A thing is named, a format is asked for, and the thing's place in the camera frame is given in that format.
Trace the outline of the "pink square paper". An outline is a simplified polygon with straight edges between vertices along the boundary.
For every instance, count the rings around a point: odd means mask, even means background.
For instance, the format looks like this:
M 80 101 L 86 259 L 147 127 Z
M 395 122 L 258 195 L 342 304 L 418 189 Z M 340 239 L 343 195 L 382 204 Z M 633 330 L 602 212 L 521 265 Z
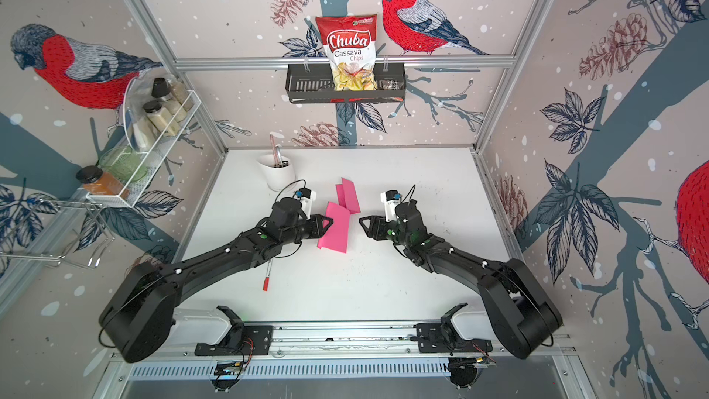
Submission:
M 329 226 L 325 235 L 319 239 L 317 247 L 319 249 L 347 253 L 351 219 L 350 212 L 337 203 L 329 202 L 326 209 L 326 216 L 332 218 L 332 224 Z
M 353 181 L 342 178 L 340 184 L 335 185 L 338 204 L 346 208 L 350 214 L 360 214 L 361 209 Z

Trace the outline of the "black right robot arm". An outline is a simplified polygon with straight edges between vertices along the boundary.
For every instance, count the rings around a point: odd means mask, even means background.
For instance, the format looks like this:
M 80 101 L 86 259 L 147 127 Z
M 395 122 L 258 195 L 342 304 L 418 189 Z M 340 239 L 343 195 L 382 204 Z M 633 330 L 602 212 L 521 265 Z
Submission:
M 454 247 L 428 231 L 415 200 L 398 203 L 392 219 L 365 216 L 359 223 L 367 237 L 391 242 L 415 266 L 474 290 L 496 338 L 516 358 L 551 343 L 563 326 L 559 309 L 523 261 L 489 260 Z

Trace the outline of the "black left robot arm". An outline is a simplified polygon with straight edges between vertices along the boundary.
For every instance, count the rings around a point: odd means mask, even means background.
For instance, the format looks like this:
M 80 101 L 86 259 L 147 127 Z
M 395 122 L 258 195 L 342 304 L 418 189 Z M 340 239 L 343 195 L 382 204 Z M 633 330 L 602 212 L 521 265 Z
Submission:
M 319 240 L 334 226 L 330 216 L 305 216 L 301 201 L 284 198 L 255 227 L 227 244 L 182 262 L 132 268 L 99 317 L 106 334 L 128 363 L 155 353 L 174 326 L 182 301 L 230 275 L 256 268 L 277 257 L 282 248 Z

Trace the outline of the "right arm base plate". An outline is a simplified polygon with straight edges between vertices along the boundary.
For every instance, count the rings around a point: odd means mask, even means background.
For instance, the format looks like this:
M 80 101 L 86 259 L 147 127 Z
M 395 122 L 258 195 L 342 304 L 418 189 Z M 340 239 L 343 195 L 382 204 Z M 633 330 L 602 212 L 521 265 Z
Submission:
M 493 350 L 492 342 L 472 336 L 472 314 L 467 303 L 460 303 L 443 314 L 437 323 L 418 323 L 411 340 L 417 342 L 422 354 L 487 355 Z

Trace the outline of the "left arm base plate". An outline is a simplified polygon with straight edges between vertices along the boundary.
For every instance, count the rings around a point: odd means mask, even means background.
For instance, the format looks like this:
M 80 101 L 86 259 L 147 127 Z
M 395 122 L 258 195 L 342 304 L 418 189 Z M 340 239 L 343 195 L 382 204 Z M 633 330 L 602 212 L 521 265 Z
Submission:
M 229 307 L 217 306 L 218 312 L 229 321 L 229 329 L 215 344 L 197 343 L 198 357 L 267 356 L 273 341 L 272 325 L 246 325 Z

